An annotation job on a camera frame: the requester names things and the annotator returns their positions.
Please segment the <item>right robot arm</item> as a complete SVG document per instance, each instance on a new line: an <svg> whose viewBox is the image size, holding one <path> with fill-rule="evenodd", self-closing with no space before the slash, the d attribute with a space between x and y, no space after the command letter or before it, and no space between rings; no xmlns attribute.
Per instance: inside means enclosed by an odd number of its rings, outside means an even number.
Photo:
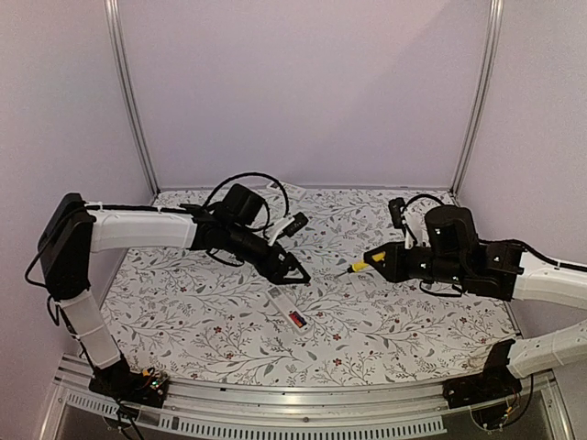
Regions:
<svg viewBox="0 0 587 440"><path fill-rule="evenodd" d="M365 252L364 262L392 283L440 282L453 285L459 294L504 302L586 307L583 265L549 258L520 240L482 240L465 207L437 206L426 213L425 225L427 245L419 246L408 236ZM474 391L492 400L508 387L510 376L522 379L585 359L585 322L529 339L507 339L482 355Z"/></svg>

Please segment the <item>white air conditioner remote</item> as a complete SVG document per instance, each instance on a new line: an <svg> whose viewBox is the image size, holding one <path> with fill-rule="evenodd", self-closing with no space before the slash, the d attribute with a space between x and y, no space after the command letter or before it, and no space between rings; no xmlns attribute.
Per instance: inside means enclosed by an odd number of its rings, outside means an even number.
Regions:
<svg viewBox="0 0 587 440"><path fill-rule="evenodd" d="M292 302L292 300L284 293L284 291L278 287L271 287L267 290L267 296L276 310L281 314L284 318L285 323L287 323L295 332L300 335L304 335L309 332L310 330L310 323L308 319L304 316L304 314L297 308L297 306ZM307 321L307 326L305 328L298 328L290 319L289 313L296 311L303 318Z"/></svg>

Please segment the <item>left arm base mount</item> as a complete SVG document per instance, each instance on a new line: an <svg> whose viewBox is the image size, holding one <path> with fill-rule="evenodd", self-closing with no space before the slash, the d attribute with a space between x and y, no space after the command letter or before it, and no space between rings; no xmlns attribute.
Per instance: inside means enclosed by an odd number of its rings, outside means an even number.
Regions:
<svg viewBox="0 0 587 440"><path fill-rule="evenodd" d="M115 401L161 408L169 389L169 375L155 368L132 370L122 357L107 368L93 368L89 383L91 392Z"/></svg>

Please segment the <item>yellow handled screwdriver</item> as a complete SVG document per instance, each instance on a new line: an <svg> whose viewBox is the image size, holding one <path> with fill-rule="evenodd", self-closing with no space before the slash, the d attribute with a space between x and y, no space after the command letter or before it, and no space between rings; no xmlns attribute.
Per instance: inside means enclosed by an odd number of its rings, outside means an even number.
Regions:
<svg viewBox="0 0 587 440"><path fill-rule="evenodd" d="M380 252L378 254L373 255L371 259L373 261L378 262L378 261L383 260L384 257L385 257L385 253ZM353 264L349 265L342 273L338 274L338 277L341 277L346 274L357 273L359 271L367 269L369 266L370 266L370 264L368 262L363 261L363 260L356 262L356 263L353 263Z"/></svg>

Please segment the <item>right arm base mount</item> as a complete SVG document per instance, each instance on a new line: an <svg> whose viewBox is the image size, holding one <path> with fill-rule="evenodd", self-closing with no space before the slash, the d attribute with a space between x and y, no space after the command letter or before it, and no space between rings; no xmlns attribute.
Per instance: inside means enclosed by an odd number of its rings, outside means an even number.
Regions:
<svg viewBox="0 0 587 440"><path fill-rule="evenodd" d="M450 409L502 401L493 407L473 411L473 421L484 430L506 427L519 402L521 380L507 368L508 353L514 343L514 339L506 339L493 345L480 372L447 379L442 384L442 395Z"/></svg>

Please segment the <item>left aluminium frame post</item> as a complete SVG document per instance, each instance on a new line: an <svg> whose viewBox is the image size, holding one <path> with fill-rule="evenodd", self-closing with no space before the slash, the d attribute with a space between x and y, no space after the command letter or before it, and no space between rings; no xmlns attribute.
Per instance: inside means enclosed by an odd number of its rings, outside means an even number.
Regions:
<svg viewBox="0 0 587 440"><path fill-rule="evenodd" d="M127 113L129 128L138 154L138 160L150 192L153 195L158 195L161 189L147 145L145 132L139 114L137 98L132 83L119 2L117 0L105 0L104 5L106 24L111 41L116 72Z"/></svg>

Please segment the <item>front aluminium rail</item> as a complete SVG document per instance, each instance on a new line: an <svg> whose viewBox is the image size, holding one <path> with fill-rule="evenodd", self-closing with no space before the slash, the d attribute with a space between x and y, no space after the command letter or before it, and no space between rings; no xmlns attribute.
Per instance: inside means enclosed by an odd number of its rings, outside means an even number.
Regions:
<svg viewBox="0 0 587 440"><path fill-rule="evenodd" d="M173 379L159 408L89 388L91 370L65 356L50 386L43 439L573 439L558 383L539 373L514 397L511 420L490 429L501 401L450 408L440 381L284 388Z"/></svg>

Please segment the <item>red black battery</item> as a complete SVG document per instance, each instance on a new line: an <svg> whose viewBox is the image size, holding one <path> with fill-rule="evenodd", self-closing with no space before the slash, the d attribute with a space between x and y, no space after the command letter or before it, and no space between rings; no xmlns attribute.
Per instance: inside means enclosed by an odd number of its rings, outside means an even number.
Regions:
<svg viewBox="0 0 587 440"><path fill-rule="evenodd" d="M307 326L307 321L298 312L296 312L296 311L290 312L289 317L298 328L302 329Z"/></svg>

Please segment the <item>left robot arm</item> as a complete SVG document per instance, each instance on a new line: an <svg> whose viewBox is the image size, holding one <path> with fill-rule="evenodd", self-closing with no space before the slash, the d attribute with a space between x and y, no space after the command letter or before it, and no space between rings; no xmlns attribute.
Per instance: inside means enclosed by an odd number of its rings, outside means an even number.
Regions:
<svg viewBox="0 0 587 440"><path fill-rule="evenodd" d="M124 355L99 311L89 281L90 257L119 248L181 248L214 256L224 251L249 263L273 285L307 284L302 263L278 242L304 227L303 214L285 213L277 222L253 227L269 206L251 189L233 184L219 202L182 204L177 208L87 203L68 193L53 213L31 267L40 266L44 289L57 305L102 384L117 398L137 387Z"/></svg>

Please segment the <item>white battery cover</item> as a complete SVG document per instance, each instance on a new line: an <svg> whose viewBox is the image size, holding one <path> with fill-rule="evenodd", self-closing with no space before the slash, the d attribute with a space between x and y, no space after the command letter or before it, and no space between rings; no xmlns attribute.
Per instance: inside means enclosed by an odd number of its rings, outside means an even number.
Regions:
<svg viewBox="0 0 587 440"><path fill-rule="evenodd" d="M367 297L372 295L373 277L370 274L349 274L349 282L356 293L364 294Z"/></svg>

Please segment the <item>floral patterned table mat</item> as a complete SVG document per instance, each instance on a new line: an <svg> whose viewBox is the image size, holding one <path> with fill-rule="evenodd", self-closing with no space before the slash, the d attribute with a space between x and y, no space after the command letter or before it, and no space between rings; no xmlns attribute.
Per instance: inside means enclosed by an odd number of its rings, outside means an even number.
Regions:
<svg viewBox="0 0 587 440"><path fill-rule="evenodd" d="M401 238L387 204L395 190L313 189L291 207L308 225L282 246L311 276L284 293L310 323L295 332L249 264L220 253L138 248L126 254L101 311L131 367L176 378L264 386L353 386L430 380L482 365L493 343L516 336L506 307L476 296L435 295L415 281L373 277L356 293L362 254Z"/></svg>

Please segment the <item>aluminium frame post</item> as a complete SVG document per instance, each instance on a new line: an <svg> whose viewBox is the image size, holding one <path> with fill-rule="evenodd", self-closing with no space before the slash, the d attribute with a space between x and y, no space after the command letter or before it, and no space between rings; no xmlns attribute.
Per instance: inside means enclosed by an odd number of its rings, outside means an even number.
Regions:
<svg viewBox="0 0 587 440"><path fill-rule="evenodd" d="M111 41L116 72L127 113L129 128L138 154L138 160L150 192L153 195L158 195L161 189L147 145L145 132L139 114L137 98L132 83L119 2L117 0L105 0L104 5L106 24Z"/></svg>
<svg viewBox="0 0 587 440"><path fill-rule="evenodd" d="M449 188L454 199L459 198L464 186L476 138L482 124L483 110L490 90L495 58L499 48L503 15L504 1L492 0L489 3L489 16L482 52L481 70L472 102L470 117L457 161L457 167Z"/></svg>

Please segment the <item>right aluminium frame post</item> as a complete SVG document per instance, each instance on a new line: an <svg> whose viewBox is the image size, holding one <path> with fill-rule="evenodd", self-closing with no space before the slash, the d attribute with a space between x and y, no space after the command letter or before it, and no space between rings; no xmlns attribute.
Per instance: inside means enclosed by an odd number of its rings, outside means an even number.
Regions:
<svg viewBox="0 0 587 440"><path fill-rule="evenodd" d="M504 1L492 0L489 3L489 16L482 52L481 70L472 102L470 117L457 161L457 167L449 188L454 199L459 198L464 186L476 138L482 124L483 110L490 90L495 58L499 48L503 15Z"/></svg>

